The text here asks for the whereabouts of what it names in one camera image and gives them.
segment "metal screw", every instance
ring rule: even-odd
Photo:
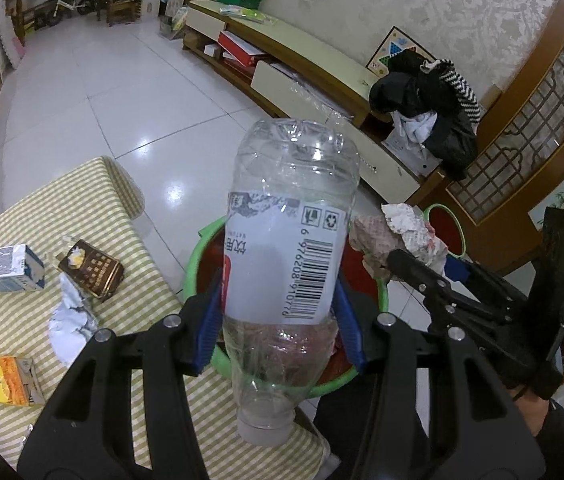
[[[446,333],[454,341],[462,341],[462,339],[466,336],[464,330],[462,330],[459,326],[452,326]]]
[[[95,333],[95,341],[98,343],[104,343],[111,339],[111,330],[108,328],[102,328]]]
[[[177,328],[182,324],[182,318],[177,314],[169,314],[162,323],[166,328]]]
[[[382,326],[393,326],[397,318],[389,312],[381,312],[377,315],[377,322]]]

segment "bicycle wheel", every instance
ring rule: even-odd
[[[44,12],[36,12],[33,17],[33,28],[35,30],[40,30],[48,25],[46,20],[46,14]]]
[[[51,10],[47,15],[46,15],[46,22],[48,23],[49,27],[55,27],[58,23],[60,23],[62,21],[62,10],[58,9],[57,12],[55,13],[56,15],[53,15],[54,12]]]
[[[95,0],[80,0],[77,5],[78,7],[78,14],[80,16],[84,16],[89,12],[93,12],[95,10]]]

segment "lattice window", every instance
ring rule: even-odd
[[[520,113],[449,191],[474,221],[510,197],[564,142],[564,47]]]

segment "red box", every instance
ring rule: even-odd
[[[259,60],[267,55],[266,52],[226,30],[220,33],[217,43],[227,52],[233,54],[244,66],[255,66]]]
[[[235,56],[227,57],[228,52],[224,53],[222,60],[225,64],[229,65],[231,68],[234,68],[239,73],[245,75],[249,79],[253,79],[255,74],[255,67],[254,66],[244,66],[240,63]]]

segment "barcode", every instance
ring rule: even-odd
[[[304,239],[304,243],[306,247],[300,264],[300,277],[294,281],[296,296],[287,317],[313,319],[329,275],[333,244],[308,238]]]

